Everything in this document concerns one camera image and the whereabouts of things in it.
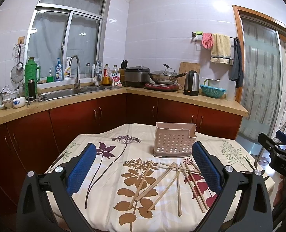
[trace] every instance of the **rice cooker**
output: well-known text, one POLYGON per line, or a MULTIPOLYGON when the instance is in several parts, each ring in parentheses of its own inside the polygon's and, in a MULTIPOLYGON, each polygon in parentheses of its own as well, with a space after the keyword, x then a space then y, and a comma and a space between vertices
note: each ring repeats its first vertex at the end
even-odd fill
POLYGON ((144 87, 150 82, 150 69, 145 66, 135 66, 125 69, 125 85, 129 87, 144 87))

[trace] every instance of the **green thermos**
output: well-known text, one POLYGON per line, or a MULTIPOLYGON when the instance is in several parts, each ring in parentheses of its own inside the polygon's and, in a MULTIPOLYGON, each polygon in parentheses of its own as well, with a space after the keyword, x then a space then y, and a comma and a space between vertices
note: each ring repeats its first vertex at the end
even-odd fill
POLYGON ((37 63, 34 61, 34 57, 28 58, 28 62, 25 65, 25 95, 29 97, 28 93, 28 81, 33 79, 36 81, 34 83, 35 90, 37 93, 37 82, 41 79, 41 67, 37 66, 37 63), (37 70, 39 70, 39 78, 37 79, 37 70))

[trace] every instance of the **cutting board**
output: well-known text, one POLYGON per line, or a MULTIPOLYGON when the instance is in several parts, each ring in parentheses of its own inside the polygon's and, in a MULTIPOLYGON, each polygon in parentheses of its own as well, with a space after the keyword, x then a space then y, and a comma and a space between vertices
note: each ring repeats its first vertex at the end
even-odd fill
MULTIPOLYGON (((200 64, 181 62, 179 74, 184 73, 184 72, 189 72, 190 70, 194 70, 198 74, 200 74, 200 64)), ((184 90, 185 79, 186 79, 186 76, 183 76, 181 78, 178 78, 177 80, 177 82, 183 87, 182 90, 184 90)))

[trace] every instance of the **yellow towel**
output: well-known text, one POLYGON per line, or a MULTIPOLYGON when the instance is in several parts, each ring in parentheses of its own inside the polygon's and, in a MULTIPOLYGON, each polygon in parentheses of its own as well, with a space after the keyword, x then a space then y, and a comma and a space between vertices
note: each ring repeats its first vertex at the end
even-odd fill
POLYGON ((211 50, 211 62, 228 64, 230 61, 230 36, 212 34, 213 47, 211 50))

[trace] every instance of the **door frame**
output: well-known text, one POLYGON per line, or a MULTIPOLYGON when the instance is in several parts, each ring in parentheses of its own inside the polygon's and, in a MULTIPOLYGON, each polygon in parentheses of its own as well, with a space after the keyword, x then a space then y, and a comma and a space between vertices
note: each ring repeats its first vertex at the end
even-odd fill
MULTIPOLYGON (((242 27, 242 22, 241 22, 241 15, 246 15, 250 16, 252 18, 259 19, 261 21, 267 22, 268 24, 273 25, 274 27, 280 29, 283 33, 286 34, 286 25, 279 20, 272 18, 268 15, 265 15, 263 13, 260 13, 258 11, 248 9, 245 7, 237 6, 237 5, 232 5, 233 7, 233 13, 234 13, 234 18, 235 18, 235 23, 236 23, 236 29, 237 29, 237 34, 238 34, 238 39, 241 44, 241 51, 242 51, 242 70, 244 72, 244 67, 245 67, 245 48, 244 48, 244 35, 243 35, 243 27, 242 27)), ((238 88, 236 91, 236 101, 239 103, 241 102, 242 98, 242 91, 243 91, 243 86, 238 88)))

